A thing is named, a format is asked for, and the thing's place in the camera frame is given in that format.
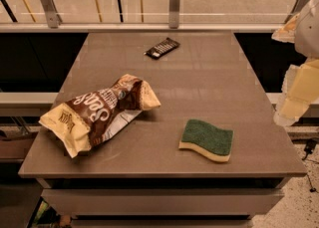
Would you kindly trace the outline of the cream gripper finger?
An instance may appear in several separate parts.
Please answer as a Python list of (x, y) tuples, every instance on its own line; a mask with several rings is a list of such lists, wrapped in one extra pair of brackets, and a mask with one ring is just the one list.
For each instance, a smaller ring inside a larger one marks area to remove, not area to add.
[(280, 126), (290, 126), (319, 99), (319, 60), (308, 58), (301, 66), (291, 65), (281, 87), (273, 117)]
[(295, 42), (295, 29), (297, 24), (297, 19), (300, 14), (295, 14), (292, 18), (288, 20), (288, 22), (277, 29), (271, 36), (271, 38), (275, 41), (282, 43), (294, 43)]

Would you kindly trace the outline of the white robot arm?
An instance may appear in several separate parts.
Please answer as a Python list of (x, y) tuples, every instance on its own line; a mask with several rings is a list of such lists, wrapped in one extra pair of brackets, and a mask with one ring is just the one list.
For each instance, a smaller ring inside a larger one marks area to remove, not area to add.
[(291, 65), (286, 71), (275, 107), (274, 122), (290, 126), (319, 99), (319, 0), (309, 0), (272, 39), (292, 43), (296, 52), (306, 57), (301, 66)]

